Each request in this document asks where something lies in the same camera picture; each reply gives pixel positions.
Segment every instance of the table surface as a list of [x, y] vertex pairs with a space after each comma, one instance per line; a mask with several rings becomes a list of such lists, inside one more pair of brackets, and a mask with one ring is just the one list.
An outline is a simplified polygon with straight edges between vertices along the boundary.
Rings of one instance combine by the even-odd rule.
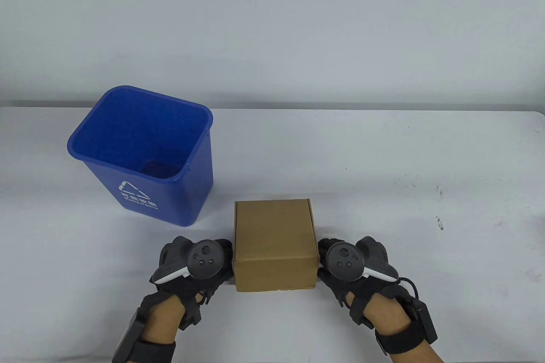
[[[311, 198], [318, 238], [371, 235], [428, 304], [445, 361], [545, 360], [545, 117], [214, 110], [215, 184], [182, 228], [129, 212], [66, 151], [84, 108], [0, 109], [0, 361], [107, 361], [179, 234], [233, 238], [235, 200]], [[222, 287], [180, 362], [388, 361], [322, 283]]]

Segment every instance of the wrist strap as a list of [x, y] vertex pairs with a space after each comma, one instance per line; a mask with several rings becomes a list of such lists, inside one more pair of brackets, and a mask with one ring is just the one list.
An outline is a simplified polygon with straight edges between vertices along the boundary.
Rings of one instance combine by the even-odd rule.
[[185, 315], [181, 319], [179, 329], [186, 330], [191, 325], [196, 325], [201, 321], [201, 306], [197, 303], [195, 297], [185, 300]]
[[400, 354], [413, 350], [426, 339], [424, 326], [419, 320], [413, 320], [402, 332], [383, 336], [375, 330], [376, 341], [384, 354]]
[[128, 360], [135, 363], [171, 363], [175, 348], [176, 342], [158, 344], [138, 341], [132, 348]]
[[368, 328], [373, 329], [373, 324], [364, 316], [364, 310], [369, 303], [369, 299], [366, 297], [355, 297], [350, 307], [350, 317], [356, 325], [364, 324]]

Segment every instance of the vr controller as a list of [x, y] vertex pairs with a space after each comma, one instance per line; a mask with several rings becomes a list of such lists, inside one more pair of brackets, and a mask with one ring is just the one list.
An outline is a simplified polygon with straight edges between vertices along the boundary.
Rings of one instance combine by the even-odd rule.
[[162, 249], [160, 258], [160, 266], [151, 279], [156, 285], [167, 283], [179, 276], [211, 278], [225, 267], [226, 261], [224, 249], [218, 242], [203, 239], [193, 244], [185, 237], [177, 237], [171, 244], [167, 244]]
[[[418, 299], [418, 291], [411, 280], [400, 278], [397, 270], [388, 264], [388, 254], [384, 246], [371, 237], [364, 237], [356, 243], [355, 246], [344, 241], [336, 242], [327, 251], [325, 256], [325, 267], [331, 275], [337, 279], [353, 282], [360, 278], [373, 276], [392, 285], [387, 285], [380, 294], [397, 300], [405, 313], [414, 322], [421, 324], [424, 335], [429, 344], [437, 340], [437, 333], [433, 326], [432, 318], [426, 304]], [[411, 296], [409, 291], [401, 285], [396, 285], [400, 281], [406, 281], [411, 284], [415, 296]], [[364, 318], [361, 313], [354, 320], [357, 324], [365, 324], [373, 329], [372, 323]], [[377, 341], [386, 354], [383, 341], [377, 336]]]
[[361, 277], [397, 282], [399, 274], [388, 264], [386, 248], [371, 237], [360, 239], [355, 246], [347, 242], [333, 244], [325, 256], [326, 267], [337, 279], [356, 281]]

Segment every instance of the white wall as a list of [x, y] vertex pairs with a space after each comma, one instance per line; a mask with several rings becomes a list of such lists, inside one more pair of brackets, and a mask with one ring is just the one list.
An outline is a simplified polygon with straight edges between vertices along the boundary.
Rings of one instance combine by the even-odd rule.
[[545, 102], [545, 0], [0, 0], [0, 99]]

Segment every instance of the cardboard box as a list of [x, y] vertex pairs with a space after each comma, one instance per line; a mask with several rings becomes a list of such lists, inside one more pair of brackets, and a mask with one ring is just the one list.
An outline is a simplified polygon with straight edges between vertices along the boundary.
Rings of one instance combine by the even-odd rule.
[[318, 262], [310, 200], [235, 203], [238, 292], [314, 288]]

